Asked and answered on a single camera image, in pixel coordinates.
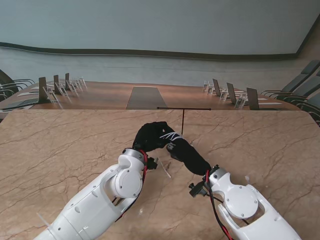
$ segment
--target marble table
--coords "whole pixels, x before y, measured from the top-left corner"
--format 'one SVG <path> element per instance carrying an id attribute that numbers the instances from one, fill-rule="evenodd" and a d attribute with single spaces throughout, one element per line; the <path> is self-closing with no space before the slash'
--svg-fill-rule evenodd
<path id="1" fill-rule="evenodd" d="M 15 110 L 0 124 L 0 240 L 33 239 L 79 190 L 117 162 L 147 122 L 181 130 L 181 110 Z M 320 239 L 320 130 L 303 111 L 185 112 L 183 136 L 207 159 L 245 176 L 304 240 Z M 150 152 L 134 206 L 100 240 L 220 240 L 207 197 L 189 195 L 201 177 Z"/>

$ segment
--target gray chair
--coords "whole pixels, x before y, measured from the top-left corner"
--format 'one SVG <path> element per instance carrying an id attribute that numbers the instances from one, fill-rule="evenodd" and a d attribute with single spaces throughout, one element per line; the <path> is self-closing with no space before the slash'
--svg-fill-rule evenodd
<path id="1" fill-rule="evenodd" d="M 310 94 L 314 93 L 320 88 L 320 71 L 307 81 L 305 81 L 304 84 L 302 84 L 300 87 L 298 87 L 293 92 L 278 92 L 273 93 L 270 95 L 277 95 L 275 98 L 278 100 L 284 100 L 286 97 L 289 96 L 298 96 L 302 98 L 307 98 Z"/>
<path id="2" fill-rule="evenodd" d="M 266 90 L 261 92 L 261 94 L 282 94 L 291 93 L 297 87 L 299 87 L 307 78 L 309 78 L 316 70 L 320 67 L 320 60 L 312 60 L 309 64 L 301 71 L 301 73 L 296 76 L 291 82 L 289 82 L 282 90 Z"/>
<path id="3" fill-rule="evenodd" d="M 13 94 L 19 92 L 24 87 L 28 87 L 28 84 L 35 84 L 32 79 L 16 79 L 12 80 L 5 72 L 0 70 L 0 90 L 10 90 Z"/>
<path id="4" fill-rule="evenodd" d="M 309 99 L 299 96 L 288 96 L 284 100 L 309 113 L 318 126 L 320 126 L 320 92 Z"/>

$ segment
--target chair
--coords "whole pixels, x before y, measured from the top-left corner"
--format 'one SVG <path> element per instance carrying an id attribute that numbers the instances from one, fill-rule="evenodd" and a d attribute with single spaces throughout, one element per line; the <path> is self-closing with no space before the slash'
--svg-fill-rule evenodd
<path id="1" fill-rule="evenodd" d="M 32 79 L 12 80 L 5 72 L 0 70 L 0 92 L 7 97 L 19 92 L 23 87 L 28 87 L 27 83 L 32 85 L 35 84 L 35 81 Z"/>
<path id="2" fill-rule="evenodd" d="M 319 88 L 320 88 L 320 71 L 315 76 L 308 79 L 304 84 L 302 84 L 293 92 L 273 93 L 269 97 L 276 94 L 277 96 L 275 98 L 278 100 L 284 100 L 286 97 L 289 97 L 289 96 L 307 98 L 310 94 L 314 93 Z"/>
<path id="3" fill-rule="evenodd" d="M 266 107 L 260 108 L 259 102 L 258 102 L 257 89 L 247 87 L 246 93 L 248 95 L 248 104 L 249 104 L 250 110 L 278 110 L 276 108 L 266 108 Z"/>
<path id="4" fill-rule="evenodd" d="M 320 127 L 320 92 L 309 99 L 299 96 L 287 96 L 284 101 L 296 105 L 302 111 L 309 113 Z"/>
<path id="5" fill-rule="evenodd" d="M 289 82 L 282 90 L 265 90 L 261 94 L 276 94 L 276 93 L 291 93 L 297 87 L 299 87 L 307 78 L 309 78 L 320 66 L 320 60 L 312 60 L 309 64 L 296 76 L 291 82 Z"/>

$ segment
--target conference table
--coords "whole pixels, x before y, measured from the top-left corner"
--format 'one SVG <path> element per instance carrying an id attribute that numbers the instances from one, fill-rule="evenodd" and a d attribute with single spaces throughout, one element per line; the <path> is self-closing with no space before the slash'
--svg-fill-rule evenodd
<path id="1" fill-rule="evenodd" d="M 123 88 L 129 98 L 131 87 Z M 46 224 L 37 213 L 52 223 L 75 194 L 117 163 L 145 123 L 166 121 L 180 132 L 182 110 L 125 108 L 123 102 L 122 109 L 17 109 L 7 115 L 0 123 L 0 240 L 40 234 Z M 307 112 L 186 110 L 183 137 L 211 166 L 230 172 L 234 184 L 249 181 L 303 240 L 320 239 L 320 131 Z M 202 176 L 165 148 L 148 154 L 163 167 L 158 162 L 147 172 L 137 201 L 97 239 L 226 240 L 209 197 L 189 194 L 189 184 Z"/>
<path id="2" fill-rule="evenodd" d="M 21 93 L 32 92 L 32 88 L 38 84 L 29 86 L 13 96 L 0 102 L 0 109 L 7 104 L 36 98 L 38 95 L 18 96 Z M 68 91 L 68 97 L 56 95 L 59 104 L 36 104 L 31 109 L 157 109 L 167 108 L 196 108 L 212 110 L 234 110 L 235 106 L 230 100 L 220 101 L 216 94 L 206 94 L 202 87 L 177 86 L 160 84 L 137 83 L 113 83 L 87 81 L 87 88 L 77 93 Z M 281 103 L 282 105 L 263 105 L 261 108 L 277 108 L 279 110 L 300 109 L 284 101 L 276 100 L 268 96 L 259 96 L 267 100 L 264 103 Z"/>

